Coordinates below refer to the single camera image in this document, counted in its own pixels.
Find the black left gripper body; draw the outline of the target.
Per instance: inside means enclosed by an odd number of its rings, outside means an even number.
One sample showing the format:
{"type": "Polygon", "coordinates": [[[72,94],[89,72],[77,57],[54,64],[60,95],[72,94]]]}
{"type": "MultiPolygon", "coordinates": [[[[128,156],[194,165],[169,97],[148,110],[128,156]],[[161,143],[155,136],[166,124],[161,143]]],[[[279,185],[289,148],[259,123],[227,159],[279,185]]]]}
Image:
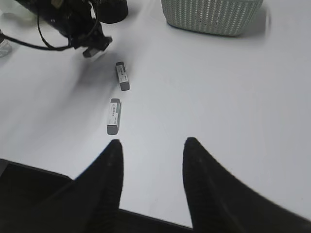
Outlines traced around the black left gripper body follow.
{"type": "Polygon", "coordinates": [[[86,47],[88,50],[104,51],[112,43],[112,37],[104,35],[102,26],[96,16],[92,16],[92,7],[61,7],[63,31],[68,45],[67,50],[86,47]]]}

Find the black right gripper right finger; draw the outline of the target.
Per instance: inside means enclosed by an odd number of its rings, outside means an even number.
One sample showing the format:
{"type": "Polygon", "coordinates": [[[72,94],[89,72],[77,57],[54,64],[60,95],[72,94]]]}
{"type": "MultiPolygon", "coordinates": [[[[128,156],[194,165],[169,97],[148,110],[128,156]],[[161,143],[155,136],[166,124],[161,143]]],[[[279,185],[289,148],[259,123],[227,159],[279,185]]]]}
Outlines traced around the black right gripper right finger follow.
{"type": "Polygon", "coordinates": [[[273,203],[227,171],[194,137],[183,151],[183,184],[196,233],[309,233],[310,220],[273,203]]]}

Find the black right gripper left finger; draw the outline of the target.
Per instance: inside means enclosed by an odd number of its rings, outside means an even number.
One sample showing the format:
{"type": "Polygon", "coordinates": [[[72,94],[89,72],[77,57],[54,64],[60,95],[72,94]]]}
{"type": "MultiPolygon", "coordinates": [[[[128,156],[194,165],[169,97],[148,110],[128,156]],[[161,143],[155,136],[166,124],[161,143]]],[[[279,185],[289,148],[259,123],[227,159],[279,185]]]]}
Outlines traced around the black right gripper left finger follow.
{"type": "Polygon", "coordinates": [[[29,215],[32,233],[112,233],[123,187],[123,150],[112,140],[82,172],[29,215]]]}

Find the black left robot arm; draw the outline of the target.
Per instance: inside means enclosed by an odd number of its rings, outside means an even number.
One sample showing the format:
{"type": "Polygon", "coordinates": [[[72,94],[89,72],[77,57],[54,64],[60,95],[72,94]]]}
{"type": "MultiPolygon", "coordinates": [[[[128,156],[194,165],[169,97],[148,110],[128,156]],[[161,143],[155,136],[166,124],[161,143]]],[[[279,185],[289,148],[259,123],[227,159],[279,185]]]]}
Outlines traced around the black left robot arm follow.
{"type": "Polygon", "coordinates": [[[102,31],[94,0],[19,0],[18,3],[36,15],[37,28],[45,44],[43,47],[20,41],[20,45],[46,51],[79,47],[104,51],[112,42],[112,37],[102,31]],[[68,44],[60,47],[49,44],[41,32],[41,19],[67,38],[68,44]]]}

